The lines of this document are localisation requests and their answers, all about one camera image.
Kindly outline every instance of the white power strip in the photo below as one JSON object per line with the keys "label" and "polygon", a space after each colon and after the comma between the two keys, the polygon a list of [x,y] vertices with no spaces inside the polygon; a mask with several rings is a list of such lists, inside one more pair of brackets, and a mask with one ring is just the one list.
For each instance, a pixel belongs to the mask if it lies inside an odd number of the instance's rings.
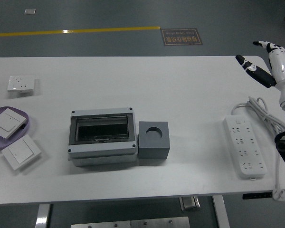
{"label": "white power strip", "polygon": [[252,179],[263,177],[267,168],[249,120],[245,116],[229,115],[223,124],[239,176]]}

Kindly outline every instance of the white table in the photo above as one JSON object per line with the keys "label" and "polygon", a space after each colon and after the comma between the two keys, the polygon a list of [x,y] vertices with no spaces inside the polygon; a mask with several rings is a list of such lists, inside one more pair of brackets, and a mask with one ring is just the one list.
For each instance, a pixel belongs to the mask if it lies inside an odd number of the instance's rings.
{"label": "white table", "polygon": [[[248,59],[267,69],[261,58]],[[33,96],[9,94],[12,75],[35,75]],[[42,150],[38,160],[17,172],[0,152],[0,204],[272,190],[277,151],[256,118],[247,115],[268,173],[243,180],[229,155],[222,121],[249,95],[265,98],[270,112],[285,119],[279,92],[250,78],[234,57],[0,58],[0,107],[28,113],[28,134]],[[132,107],[137,128],[139,121],[168,121],[168,159],[87,168],[68,161],[71,111],[114,107]]]}

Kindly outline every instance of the power cord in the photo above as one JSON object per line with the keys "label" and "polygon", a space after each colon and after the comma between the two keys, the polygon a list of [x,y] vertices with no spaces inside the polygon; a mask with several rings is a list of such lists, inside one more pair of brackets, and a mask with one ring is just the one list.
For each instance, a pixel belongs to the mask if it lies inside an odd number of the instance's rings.
{"label": "power cord", "polygon": [[[234,112],[237,108],[252,108],[257,116],[264,122],[269,132],[272,134],[273,138],[281,132],[285,131],[285,123],[283,123],[278,118],[274,117],[268,112],[266,102],[263,98],[259,97],[257,100],[253,97],[248,97],[249,100],[246,103],[239,103],[233,107],[231,114],[234,115]],[[285,201],[285,191],[281,189],[280,186],[280,161],[281,156],[277,153],[277,159],[275,164],[275,188],[272,191],[272,197],[277,201]]]}

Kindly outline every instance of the wall socket panel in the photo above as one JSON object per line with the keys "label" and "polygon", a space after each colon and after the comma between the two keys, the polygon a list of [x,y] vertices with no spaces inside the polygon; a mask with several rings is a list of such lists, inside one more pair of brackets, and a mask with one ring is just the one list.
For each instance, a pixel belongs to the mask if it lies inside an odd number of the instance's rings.
{"label": "wall socket panel", "polygon": [[249,120],[242,115],[229,115],[223,124],[238,175],[253,179],[263,177],[267,168]]}
{"label": "wall socket panel", "polygon": [[9,79],[9,92],[29,93],[34,90],[35,76],[33,75],[11,76]]}

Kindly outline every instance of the light switch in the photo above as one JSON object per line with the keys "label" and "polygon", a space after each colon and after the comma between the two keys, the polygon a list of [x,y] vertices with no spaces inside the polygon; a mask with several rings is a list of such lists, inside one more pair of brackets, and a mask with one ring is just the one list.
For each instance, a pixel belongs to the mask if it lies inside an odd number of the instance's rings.
{"label": "light switch", "polygon": [[27,158],[34,154],[23,139],[17,140],[13,143],[9,147],[9,151],[19,164],[23,163]]}
{"label": "light switch", "polygon": [[41,150],[27,134],[2,150],[3,155],[14,170],[36,158]]}
{"label": "light switch", "polygon": [[7,108],[0,114],[0,136],[9,138],[25,122],[25,117]]}

